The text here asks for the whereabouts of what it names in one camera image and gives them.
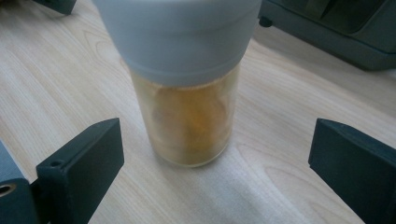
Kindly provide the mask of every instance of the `screw hole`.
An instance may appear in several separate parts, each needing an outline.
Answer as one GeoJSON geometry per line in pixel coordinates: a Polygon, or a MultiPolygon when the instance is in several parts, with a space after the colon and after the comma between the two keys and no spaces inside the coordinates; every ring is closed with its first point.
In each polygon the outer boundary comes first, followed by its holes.
{"type": "Polygon", "coordinates": [[[0,186],[0,198],[4,197],[6,195],[8,195],[9,193],[11,193],[12,191],[14,191],[14,189],[17,186],[15,184],[6,184],[6,185],[2,185],[0,186]]]}
{"type": "Polygon", "coordinates": [[[50,166],[52,166],[52,167],[57,167],[57,166],[62,165],[62,163],[63,163],[63,161],[53,161],[53,162],[50,164],[50,166]]]}

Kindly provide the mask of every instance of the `wooden surface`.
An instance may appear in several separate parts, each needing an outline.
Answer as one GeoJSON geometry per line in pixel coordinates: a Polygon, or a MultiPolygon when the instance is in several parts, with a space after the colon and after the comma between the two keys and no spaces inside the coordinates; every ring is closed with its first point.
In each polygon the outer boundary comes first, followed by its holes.
{"type": "Polygon", "coordinates": [[[0,5],[0,138],[26,177],[95,122],[121,121],[125,165],[91,223],[362,223],[312,171],[317,118],[396,147],[396,71],[366,73],[276,28],[241,64],[233,136],[207,166],[151,150],[127,67],[91,1],[70,16],[0,5]]]}

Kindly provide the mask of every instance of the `white cap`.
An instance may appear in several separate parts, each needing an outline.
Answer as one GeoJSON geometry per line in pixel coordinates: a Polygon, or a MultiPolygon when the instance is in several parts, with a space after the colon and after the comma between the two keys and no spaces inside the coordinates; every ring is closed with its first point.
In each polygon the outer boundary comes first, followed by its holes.
{"type": "Polygon", "coordinates": [[[262,0],[94,0],[120,55],[166,86],[207,83],[242,59],[262,0]]]}

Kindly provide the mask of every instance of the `jar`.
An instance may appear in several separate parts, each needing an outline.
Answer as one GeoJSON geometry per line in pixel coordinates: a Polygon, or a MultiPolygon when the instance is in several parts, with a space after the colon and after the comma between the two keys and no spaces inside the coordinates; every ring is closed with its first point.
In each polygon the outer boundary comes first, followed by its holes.
{"type": "Polygon", "coordinates": [[[261,0],[94,0],[128,64],[148,139],[184,166],[213,161],[233,126],[239,63],[261,0]]]}

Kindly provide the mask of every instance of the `glass jar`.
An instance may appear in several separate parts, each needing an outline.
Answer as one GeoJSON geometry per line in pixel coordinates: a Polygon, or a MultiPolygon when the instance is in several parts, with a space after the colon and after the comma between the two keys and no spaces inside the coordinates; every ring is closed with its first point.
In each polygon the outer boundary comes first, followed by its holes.
{"type": "Polygon", "coordinates": [[[207,84],[165,87],[131,70],[149,141],[164,159],[183,166],[214,160],[227,147],[239,66],[207,84]]]}

